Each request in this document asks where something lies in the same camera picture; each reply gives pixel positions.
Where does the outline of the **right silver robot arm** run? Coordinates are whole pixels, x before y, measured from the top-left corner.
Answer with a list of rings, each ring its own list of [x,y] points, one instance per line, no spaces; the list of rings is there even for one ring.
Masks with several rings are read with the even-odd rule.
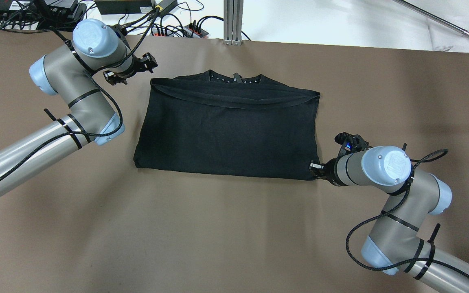
[[[357,224],[346,236],[345,247],[357,265],[396,275],[410,275],[440,293],[469,293],[469,263],[438,249],[436,224],[428,240],[417,235],[428,215],[443,213],[451,204],[450,187],[419,166],[442,158],[447,149],[414,160],[405,146],[372,147],[359,135],[341,132],[336,158],[311,162],[315,178],[338,187],[372,186],[387,193],[379,215]]]

